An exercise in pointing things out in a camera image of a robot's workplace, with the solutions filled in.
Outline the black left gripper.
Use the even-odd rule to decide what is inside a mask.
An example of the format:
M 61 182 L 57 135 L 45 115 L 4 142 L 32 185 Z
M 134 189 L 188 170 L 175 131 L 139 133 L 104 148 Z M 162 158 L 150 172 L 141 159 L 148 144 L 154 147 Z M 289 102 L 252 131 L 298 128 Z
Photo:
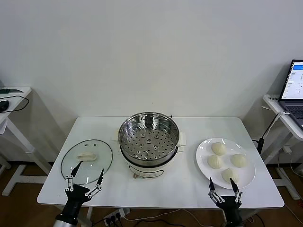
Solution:
M 66 176 L 67 186 L 65 188 L 65 193 L 67 195 L 67 202 L 62 210 L 62 212 L 56 216 L 57 224 L 77 224 L 78 215 L 82 205 L 89 201 L 97 193 L 102 190 L 103 174 L 104 169 L 102 169 L 100 176 L 97 180 L 95 188 L 89 190 L 87 187 L 73 184 L 73 179 L 76 176 L 82 160 L 72 169 L 71 173 Z

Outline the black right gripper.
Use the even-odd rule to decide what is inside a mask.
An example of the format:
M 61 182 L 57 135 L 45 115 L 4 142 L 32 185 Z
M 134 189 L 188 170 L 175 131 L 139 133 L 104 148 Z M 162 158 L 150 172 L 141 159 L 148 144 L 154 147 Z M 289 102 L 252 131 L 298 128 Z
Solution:
M 230 178 L 230 182 L 232 185 L 232 189 L 235 193 L 235 196 L 220 196 L 217 194 L 215 190 L 214 183 L 209 178 L 209 197 L 214 203 L 219 203 L 219 208 L 223 210 L 223 213 L 225 215 L 225 227 L 243 227 L 243 220 L 240 216 L 240 210 L 239 207 L 241 206 L 241 197 L 242 192 L 240 192 L 237 184 L 233 181 L 232 178 Z

